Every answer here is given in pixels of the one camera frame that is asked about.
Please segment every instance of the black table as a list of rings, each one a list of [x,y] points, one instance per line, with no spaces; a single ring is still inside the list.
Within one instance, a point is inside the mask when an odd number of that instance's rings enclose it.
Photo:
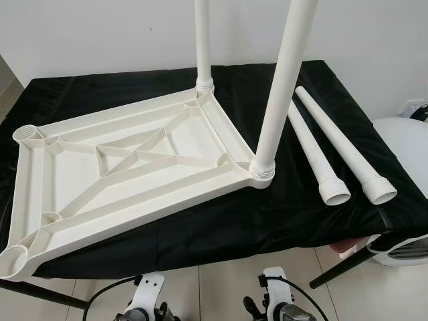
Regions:
[[[213,66],[215,96],[248,145],[255,151],[274,64]],[[0,126],[0,249],[7,244],[18,145],[13,131],[146,100],[195,85],[196,69],[101,74],[35,79]],[[322,61],[304,62],[298,85],[304,86],[370,164],[397,188],[388,203],[369,203],[349,168],[302,106],[294,101],[351,199],[328,207],[287,120],[278,153],[276,175],[264,190],[250,187],[135,227],[41,265],[35,276],[113,279],[184,268],[291,247],[321,246],[351,237],[382,234],[313,282],[316,287],[400,241],[428,233],[427,200],[395,155],[372,127],[330,68]],[[58,301],[55,293],[25,282],[4,280],[0,287]],[[62,298],[82,307],[84,302]]]

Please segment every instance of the white plastic leg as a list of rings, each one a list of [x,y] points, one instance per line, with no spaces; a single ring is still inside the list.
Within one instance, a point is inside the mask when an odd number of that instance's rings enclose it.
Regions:
[[[394,186],[392,186],[388,179],[380,176],[375,171],[305,88],[301,86],[297,87],[296,93],[329,141],[360,181],[362,189],[370,202],[378,205],[394,198],[397,195],[397,190]]]
[[[316,4],[317,0],[293,0],[288,9],[259,144],[250,165],[250,172],[256,179],[268,181],[274,177],[274,159],[302,64]]]
[[[214,89],[211,77],[211,64],[209,59],[209,14],[208,0],[195,0],[196,24],[196,56],[198,78],[196,89],[199,94],[206,94]]]
[[[318,146],[314,136],[300,115],[293,101],[288,110],[290,122],[294,128],[300,145],[302,145],[306,158],[314,171],[319,184],[321,198],[327,205],[339,205],[350,198],[350,192],[345,183],[334,173],[330,163]]]

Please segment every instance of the electrical outlet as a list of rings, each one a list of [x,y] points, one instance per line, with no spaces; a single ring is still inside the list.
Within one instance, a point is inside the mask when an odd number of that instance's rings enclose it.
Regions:
[[[419,107],[425,105],[426,103],[426,100],[422,98],[409,99],[405,102],[403,108],[399,112],[399,115],[409,118],[416,110],[418,110]]]

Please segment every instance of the tiled floor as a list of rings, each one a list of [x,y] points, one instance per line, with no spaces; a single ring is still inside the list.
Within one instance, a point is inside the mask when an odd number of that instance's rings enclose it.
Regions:
[[[287,277],[302,286],[317,301],[329,320],[428,320],[428,265],[384,267],[365,262],[316,290],[308,282],[338,262],[328,247],[289,249],[246,259],[225,261],[163,272],[165,284],[157,305],[168,302],[182,321],[251,321],[242,298],[251,296],[261,309],[264,289],[258,287],[257,275],[264,268],[282,266]],[[32,282],[61,293],[88,299],[112,280],[41,280]],[[111,289],[93,304],[88,321],[112,320],[123,311],[133,296],[131,283]],[[296,304],[315,313],[310,303],[297,295]],[[12,320],[19,311],[20,320],[78,321],[82,311],[30,298],[0,289],[2,320]]]

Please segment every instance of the table leg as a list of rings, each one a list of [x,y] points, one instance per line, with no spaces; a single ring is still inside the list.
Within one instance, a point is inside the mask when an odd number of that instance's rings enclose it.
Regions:
[[[65,294],[41,288],[27,282],[11,282],[7,280],[0,280],[0,288],[26,294],[35,298],[64,304],[66,306],[72,306],[82,310],[85,310],[86,306],[88,305],[87,301],[73,298],[72,296],[66,296]]]
[[[333,280],[336,276],[343,274],[344,272],[354,268],[358,264],[370,259],[375,255],[376,253],[373,253],[369,251],[367,247],[364,247],[359,251],[357,251],[354,255],[348,257],[347,259],[344,259],[342,262],[340,262],[336,266],[329,269],[327,272],[324,272],[323,274],[318,276],[316,279],[313,279],[309,283],[309,285],[312,289],[315,289],[318,286],[321,286],[322,284],[327,283],[330,280]]]

